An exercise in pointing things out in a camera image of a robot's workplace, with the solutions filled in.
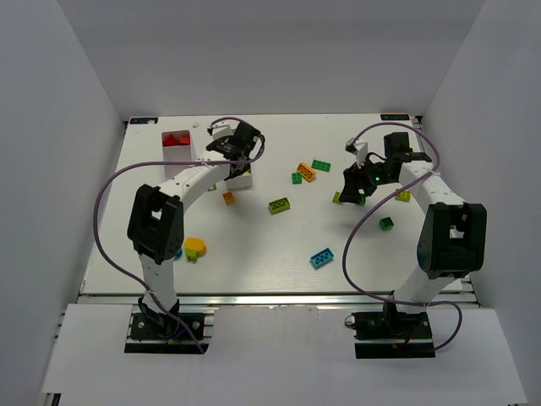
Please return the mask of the red 2x3 lego brick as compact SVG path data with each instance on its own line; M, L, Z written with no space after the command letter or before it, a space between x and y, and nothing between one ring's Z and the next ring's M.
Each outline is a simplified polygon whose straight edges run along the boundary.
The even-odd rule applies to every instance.
M173 133L165 133L164 138L162 140L162 145L164 147L174 147L178 145L178 140Z

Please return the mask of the lime 2x3 lego brick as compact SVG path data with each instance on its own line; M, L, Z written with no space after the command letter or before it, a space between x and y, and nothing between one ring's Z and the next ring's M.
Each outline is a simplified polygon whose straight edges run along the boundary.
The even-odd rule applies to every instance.
M289 210L291 208L291 204L287 197L282 197L280 199L269 202L268 208L271 215L275 215Z

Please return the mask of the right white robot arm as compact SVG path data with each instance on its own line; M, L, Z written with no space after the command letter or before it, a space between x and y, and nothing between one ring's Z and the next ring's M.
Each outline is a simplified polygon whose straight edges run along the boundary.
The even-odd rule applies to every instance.
M349 140L346 150L356 161L343 172L340 202L359 204L381 185L400 184L424 213L418 264L389 297L397 312L421 313L443 288L482 267L487 211L453 192L437 174L436 163L410 147L406 132L385 136L385 155L377 162L371 161L365 141Z

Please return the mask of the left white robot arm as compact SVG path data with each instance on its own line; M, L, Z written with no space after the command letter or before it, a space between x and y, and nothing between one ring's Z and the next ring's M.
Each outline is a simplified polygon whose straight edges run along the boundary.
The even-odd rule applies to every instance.
M134 197L128 222L146 285L139 299L141 312L166 317L178 312L173 262L184 241L184 214L213 184L236 178L250 169L249 155L265 137L255 127L241 122L225 128L197 159L157 186L144 184Z

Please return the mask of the right white divided container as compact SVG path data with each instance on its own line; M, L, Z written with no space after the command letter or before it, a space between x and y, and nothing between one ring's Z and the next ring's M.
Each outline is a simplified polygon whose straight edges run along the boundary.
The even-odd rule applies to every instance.
M253 175L251 170L247 170L242 175L237 176L236 178L231 178L224 181L227 190L236 190L236 189L248 189L251 188L254 184Z

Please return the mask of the white divided container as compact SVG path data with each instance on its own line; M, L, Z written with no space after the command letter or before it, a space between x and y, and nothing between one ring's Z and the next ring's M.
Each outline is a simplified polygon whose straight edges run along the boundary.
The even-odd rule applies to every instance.
M178 141L181 135L189 134L191 137L189 130L168 131L161 134L161 144L165 133L175 134ZM190 145L177 145L174 147L162 146L162 155L164 162L191 162L194 161L197 157L192 137Z
M248 189L251 188L254 184L253 175L251 170L247 170L242 175L237 176L236 178L231 178L224 181L227 190L236 190L236 189Z

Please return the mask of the green lego brick top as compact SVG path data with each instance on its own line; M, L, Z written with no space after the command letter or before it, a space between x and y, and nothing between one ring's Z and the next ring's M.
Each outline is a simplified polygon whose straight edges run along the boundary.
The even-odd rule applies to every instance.
M326 173L328 173L331 170L331 164L329 162L324 162L317 159L314 159L312 161L311 167L313 169L320 170Z

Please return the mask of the orange 2x3 lego brick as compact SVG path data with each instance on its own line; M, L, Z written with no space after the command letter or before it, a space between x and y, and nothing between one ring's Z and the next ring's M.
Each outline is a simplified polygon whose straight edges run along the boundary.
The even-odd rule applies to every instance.
M300 162L297 171L307 182L312 182L316 178L316 171L304 162Z

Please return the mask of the green lego lower right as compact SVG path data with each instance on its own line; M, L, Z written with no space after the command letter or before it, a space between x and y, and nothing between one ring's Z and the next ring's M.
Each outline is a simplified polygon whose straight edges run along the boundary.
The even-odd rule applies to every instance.
M394 222L391 217L383 217L379 220L380 228L383 231L389 231L394 228Z

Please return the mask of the orange small lego brick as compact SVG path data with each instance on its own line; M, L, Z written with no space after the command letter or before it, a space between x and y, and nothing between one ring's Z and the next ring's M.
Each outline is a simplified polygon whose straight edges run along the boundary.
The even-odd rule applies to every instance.
M227 191L222 195L222 197L226 205L231 205L235 202L234 194L231 191Z

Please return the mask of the small green lego pile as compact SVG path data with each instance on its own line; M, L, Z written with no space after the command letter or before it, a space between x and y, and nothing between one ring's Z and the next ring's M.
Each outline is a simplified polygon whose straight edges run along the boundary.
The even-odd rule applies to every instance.
M303 182L303 177L299 172L292 173L291 175L292 184L301 184Z

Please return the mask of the left white divided container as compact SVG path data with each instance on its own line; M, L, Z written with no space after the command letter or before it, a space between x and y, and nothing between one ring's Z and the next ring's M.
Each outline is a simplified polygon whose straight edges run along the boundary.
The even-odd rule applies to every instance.
M189 130L168 131L161 134L161 144L165 133L175 134L178 141L181 135L189 134L191 137ZM192 137L190 145L177 145L174 147L162 146L162 155L164 162L191 162L194 161L197 157Z

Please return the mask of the blue 2x3 lego brick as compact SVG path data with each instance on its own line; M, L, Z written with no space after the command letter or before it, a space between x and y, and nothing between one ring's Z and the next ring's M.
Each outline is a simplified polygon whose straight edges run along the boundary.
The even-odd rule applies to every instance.
M327 265L333 260L334 254L330 248L325 248L309 258L309 262L314 269L320 269L322 266Z

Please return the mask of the yellow heart lego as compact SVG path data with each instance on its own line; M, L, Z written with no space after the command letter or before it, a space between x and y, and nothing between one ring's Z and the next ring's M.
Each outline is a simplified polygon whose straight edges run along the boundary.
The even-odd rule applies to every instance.
M206 244L203 239L188 237L184 240L184 254L188 261L197 261L206 253Z

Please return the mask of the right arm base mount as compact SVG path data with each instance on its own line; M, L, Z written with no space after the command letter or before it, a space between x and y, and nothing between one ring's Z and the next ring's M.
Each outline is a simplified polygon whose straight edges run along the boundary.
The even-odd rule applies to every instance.
M354 312L344 320L354 331L356 359L428 359L435 357L429 318L425 311L398 312L394 304L380 311Z

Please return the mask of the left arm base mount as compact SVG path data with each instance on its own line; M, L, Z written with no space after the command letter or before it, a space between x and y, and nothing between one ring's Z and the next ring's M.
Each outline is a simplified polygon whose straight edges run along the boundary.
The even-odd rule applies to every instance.
M139 298L138 309L130 316L124 353L204 354L210 345L210 314L179 312L179 303L171 312L182 323L160 311L155 313Z

